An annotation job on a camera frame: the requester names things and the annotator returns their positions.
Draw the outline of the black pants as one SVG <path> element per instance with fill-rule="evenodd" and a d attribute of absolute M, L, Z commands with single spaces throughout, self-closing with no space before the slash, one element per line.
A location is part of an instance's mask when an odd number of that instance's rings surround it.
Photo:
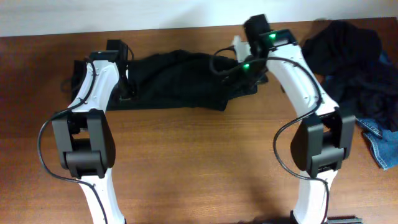
<path fill-rule="evenodd" d="M 222 84 L 218 71 L 238 65 L 232 58 L 174 50 L 129 63 L 129 82 L 136 86 L 138 100 L 118 102 L 118 89 L 112 92 L 108 110 L 152 110 L 169 108 L 208 108 L 224 111 L 228 101 L 257 93 L 257 86 L 233 90 Z"/>

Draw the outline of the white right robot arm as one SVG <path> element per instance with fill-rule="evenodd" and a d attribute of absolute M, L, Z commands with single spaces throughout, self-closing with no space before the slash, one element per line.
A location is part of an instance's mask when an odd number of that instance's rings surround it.
<path fill-rule="evenodd" d="M 238 66 L 221 74 L 229 77 L 271 72 L 297 115 L 276 132 L 272 147 L 277 147 L 283 131 L 298 124 L 290 153 L 300 172 L 289 169 L 279 154 L 275 155 L 282 168 L 300 180 L 298 200 L 289 217 L 272 222 L 362 223 L 363 219 L 355 215 L 328 216 L 332 182 L 350 155 L 355 116 L 342 110 L 322 88 L 290 30 L 271 29 L 263 14 L 250 17 L 243 27 L 247 40 L 243 42 L 237 35 L 230 47 Z"/>

